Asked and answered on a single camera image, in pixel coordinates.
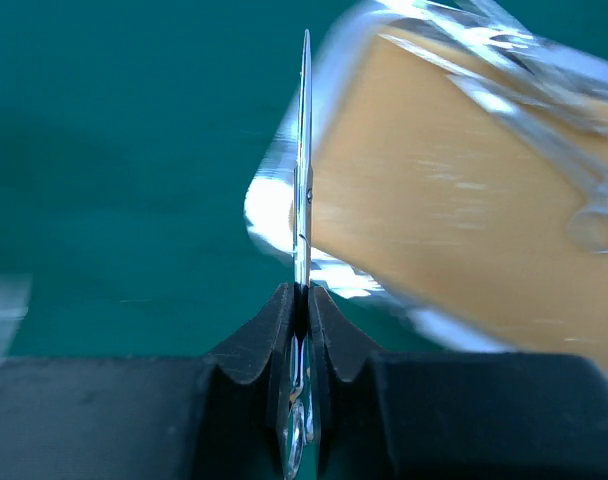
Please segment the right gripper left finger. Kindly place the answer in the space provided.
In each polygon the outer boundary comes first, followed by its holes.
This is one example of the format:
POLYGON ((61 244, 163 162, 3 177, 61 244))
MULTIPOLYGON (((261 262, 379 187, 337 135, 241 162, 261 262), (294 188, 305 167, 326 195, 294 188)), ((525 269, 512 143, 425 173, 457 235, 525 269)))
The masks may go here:
POLYGON ((202 356, 0 362, 0 479, 290 479, 293 289, 202 356))

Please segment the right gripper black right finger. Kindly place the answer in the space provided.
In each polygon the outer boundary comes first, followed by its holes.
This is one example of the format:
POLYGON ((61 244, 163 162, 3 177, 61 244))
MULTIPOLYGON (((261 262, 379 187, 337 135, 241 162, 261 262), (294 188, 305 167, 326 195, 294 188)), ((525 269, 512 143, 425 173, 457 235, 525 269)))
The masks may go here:
POLYGON ((390 352, 309 295, 322 479, 608 479, 608 379, 550 353, 390 352))

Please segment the metal tray yellow liner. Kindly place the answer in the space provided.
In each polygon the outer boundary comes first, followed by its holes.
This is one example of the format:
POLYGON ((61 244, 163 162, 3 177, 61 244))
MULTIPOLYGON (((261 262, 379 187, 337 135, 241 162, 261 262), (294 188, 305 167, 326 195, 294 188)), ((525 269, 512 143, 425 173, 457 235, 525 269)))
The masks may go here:
MULTIPOLYGON (((451 349, 573 353, 608 373, 608 254, 567 235, 584 193, 411 41, 531 99, 608 164, 608 61, 538 37, 492 1, 363 1, 312 57, 311 277, 388 303, 451 349)), ((250 183, 248 231, 293 247, 296 106, 250 183)))

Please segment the green surgical cloth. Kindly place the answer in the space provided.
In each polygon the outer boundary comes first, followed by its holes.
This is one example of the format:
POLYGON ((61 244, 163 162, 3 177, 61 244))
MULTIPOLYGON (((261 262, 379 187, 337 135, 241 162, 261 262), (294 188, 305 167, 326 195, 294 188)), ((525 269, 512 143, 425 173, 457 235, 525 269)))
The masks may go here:
MULTIPOLYGON (((0 362, 202 356, 281 285, 248 188, 298 109, 302 1, 0 1, 0 362)), ((309 295, 390 352, 451 349, 391 305, 309 295)))

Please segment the silver needle holder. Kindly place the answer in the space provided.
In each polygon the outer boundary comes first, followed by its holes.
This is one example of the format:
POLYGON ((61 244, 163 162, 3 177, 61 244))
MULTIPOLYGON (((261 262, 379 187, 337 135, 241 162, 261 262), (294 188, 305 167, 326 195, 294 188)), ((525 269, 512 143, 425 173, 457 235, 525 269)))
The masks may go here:
POLYGON ((608 164, 563 137, 519 105, 554 111, 478 73, 451 62, 409 40, 390 34, 383 39, 449 73, 449 80, 465 95, 524 142, 539 151, 555 168, 582 191, 586 203, 569 219, 567 235, 583 249, 608 254, 608 164))

